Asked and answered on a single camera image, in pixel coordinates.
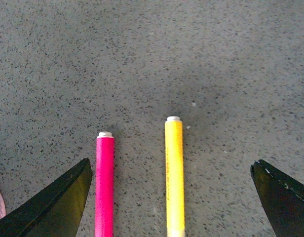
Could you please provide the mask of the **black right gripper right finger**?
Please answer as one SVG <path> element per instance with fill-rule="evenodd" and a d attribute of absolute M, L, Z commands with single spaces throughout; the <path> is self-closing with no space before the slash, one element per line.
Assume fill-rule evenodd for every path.
<path fill-rule="evenodd" d="M 304 185 L 262 159 L 250 172 L 276 236 L 304 237 Z"/>

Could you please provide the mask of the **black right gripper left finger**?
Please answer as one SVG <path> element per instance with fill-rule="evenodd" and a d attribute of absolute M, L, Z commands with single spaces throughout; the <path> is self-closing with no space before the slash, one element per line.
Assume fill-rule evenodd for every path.
<path fill-rule="evenodd" d="M 84 158 L 19 208 L 0 219 L 0 237 L 74 237 L 92 182 Z"/>

